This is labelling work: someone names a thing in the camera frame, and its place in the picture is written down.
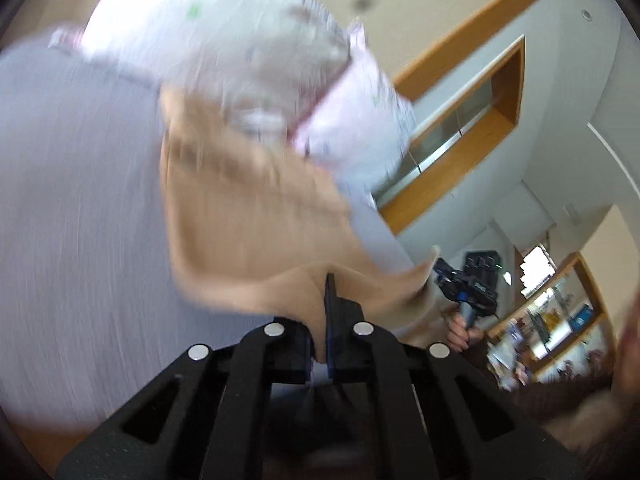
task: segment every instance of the pillow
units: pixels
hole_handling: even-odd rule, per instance
[[[286,142],[349,61],[315,0],[101,0],[82,49],[215,100],[267,143]]]
[[[291,144],[341,185],[364,194],[396,173],[415,128],[412,105],[400,97],[366,47],[364,27],[348,30],[351,63],[295,132]]]

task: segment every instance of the brown cloth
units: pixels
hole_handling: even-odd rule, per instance
[[[163,88],[170,258],[178,286],[208,308],[303,322],[324,358],[324,282],[382,324],[420,291],[433,262],[381,272],[351,229],[331,178],[289,150],[233,130],[210,101]]]

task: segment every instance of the device handle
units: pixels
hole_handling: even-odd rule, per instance
[[[476,322],[476,319],[478,319],[478,314],[476,314],[476,310],[471,305],[469,305],[466,301],[460,302],[460,314],[465,320],[465,329],[467,330],[471,328]]]

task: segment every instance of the dark spot on wall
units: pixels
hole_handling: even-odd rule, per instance
[[[358,12],[366,12],[376,5],[376,0],[354,0],[352,5]]]

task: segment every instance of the gray fabric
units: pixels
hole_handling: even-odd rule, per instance
[[[0,406],[12,420],[90,427],[191,344],[228,346],[268,321],[176,291],[157,104],[158,86],[46,41],[0,57]],[[377,212],[355,204],[354,220],[383,268],[411,266]]]

